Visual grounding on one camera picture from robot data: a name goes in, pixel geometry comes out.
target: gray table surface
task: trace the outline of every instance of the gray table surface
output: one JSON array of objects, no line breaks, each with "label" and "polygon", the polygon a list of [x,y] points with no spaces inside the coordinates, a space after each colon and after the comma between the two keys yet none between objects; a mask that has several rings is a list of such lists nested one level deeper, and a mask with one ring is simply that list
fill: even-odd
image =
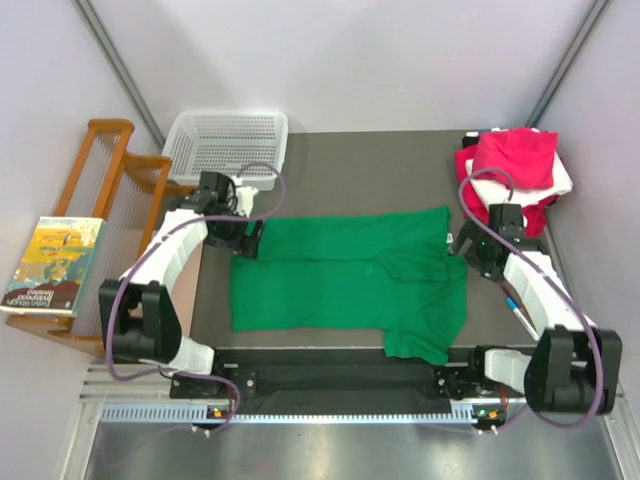
[{"label": "gray table surface", "polygon": [[[463,216],[453,160],[463,135],[462,131],[289,135],[283,169],[288,196],[279,215],[372,215],[448,205],[456,233]],[[278,186],[261,194],[254,213],[268,211],[279,195]],[[197,341],[216,347],[382,346],[379,330],[233,332],[229,266],[228,252],[205,246],[191,329]],[[496,285],[472,270],[467,292],[469,315],[456,345],[532,343]]]},{"label": "gray table surface", "polygon": [[85,478],[622,479],[602,418],[567,432],[532,413],[497,437],[403,424],[234,425],[209,440],[187,430],[157,438],[120,468],[106,468],[166,427],[102,425]]}]

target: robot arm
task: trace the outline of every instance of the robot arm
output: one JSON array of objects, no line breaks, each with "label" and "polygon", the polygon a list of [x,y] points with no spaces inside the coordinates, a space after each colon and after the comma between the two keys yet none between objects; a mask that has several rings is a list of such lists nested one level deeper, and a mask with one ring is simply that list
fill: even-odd
[{"label": "robot arm", "polygon": [[[256,222],[251,233],[247,222],[196,221],[206,215],[249,216],[257,189],[241,180],[203,172],[190,195],[178,198],[147,250],[157,247],[153,261],[143,263],[129,282],[120,302],[114,330],[116,356],[166,365],[180,371],[216,373],[215,350],[182,335],[171,291],[193,250],[201,243],[255,258],[264,228]],[[193,223],[173,235],[167,233],[184,222]],[[125,272],[118,280],[105,280],[99,290],[100,318],[106,339],[109,314]]]},{"label": "robot arm", "polygon": [[[523,251],[544,274],[566,293],[547,255],[536,239],[524,236],[519,205],[491,205],[489,228]],[[496,283],[506,282],[516,291],[529,313],[539,341],[532,356],[517,350],[479,347],[485,380],[508,385],[525,395],[535,411],[582,413],[595,393],[593,354],[575,312],[547,281],[518,255],[467,220],[450,248],[464,253],[468,263]],[[587,318],[599,343],[604,369],[604,395],[598,413],[608,413],[615,401],[622,342],[614,331],[599,330]]]}]

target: wooden shelf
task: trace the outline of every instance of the wooden shelf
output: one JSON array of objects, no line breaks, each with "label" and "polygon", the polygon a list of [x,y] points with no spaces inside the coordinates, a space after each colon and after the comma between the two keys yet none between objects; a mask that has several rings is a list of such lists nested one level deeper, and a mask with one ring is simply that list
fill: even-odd
[{"label": "wooden shelf", "polygon": [[[160,155],[142,156],[127,151],[133,130],[134,126],[128,120],[89,121],[87,134],[53,211],[54,216],[103,218],[107,221],[107,232],[109,228],[113,230],[111,235],[107,233],[105,237],[112,238],[113,242],[118,237],[127,238],[126,235],[133,232],[139,240],[134,250],[129,249],[136,254],[129,264],[149,244],[163,197],[185,193],[185,187],[167,185],[171,168],[169,158]],[[127,198],[119,199],[119,196],[126,196],[127,192]],[[104,255],[99,252],[97,263],[100,262],[100,255],[105,258],[100,266],[94,264],[93,268],[100,268],[107,274],[111,270],[117,270],[117,275],[120,275],[125,268],[119,269],[119,265],[114,263],[118,259],[122,263],[121,257],[128,252],[119,250],[115,244],[104,245],[104,242],[100,248],[111,248],[113,255],[110,252],[105,252]],[[97,280],[102,283],[105,277]],[[83,304],[80,308],[80,312],[87,316],[82,320],[86,320],[88,324],[96,322],[96,318],[88,317],[96,317],[98,314],[99,283],[89,285],[90,290],[84,297],[87,305]],[[91,355],[104,356],[101,336],[73,333],[74,324],[80,318],[12,315],[7,319],[7,324]]]}]

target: white wall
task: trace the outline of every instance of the white wall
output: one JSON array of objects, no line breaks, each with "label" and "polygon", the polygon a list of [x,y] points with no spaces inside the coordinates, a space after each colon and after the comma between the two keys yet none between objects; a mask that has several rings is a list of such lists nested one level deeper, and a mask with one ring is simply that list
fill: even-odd
[{"label": "white wall", "polygon": [[[0,290],[37,218],[50,214],[91,117],[125,117],[151,140],[70,1],[5,2],[0,29]],[[53,478],[90,357],[0,317],[0,475]]]},{"label": "white wall", "polygon": [[292,131],[526,121],[591,0],[94,0],[165,133],[193,108]]},{"label": "white wall", "polygon": [[622,381],[640,420],[638,18],[640,2],[612,2],[541,126],[560,133],[576,186],[551,227],[583,308],[622,336]]}]

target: book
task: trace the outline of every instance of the book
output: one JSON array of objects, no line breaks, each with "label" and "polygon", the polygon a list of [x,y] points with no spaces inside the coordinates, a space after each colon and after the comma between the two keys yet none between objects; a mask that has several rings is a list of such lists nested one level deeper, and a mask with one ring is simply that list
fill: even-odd
[{"label": "book", "polygon": [[101,218],[40,217],[0,310],[75,317],[105,226]]}]

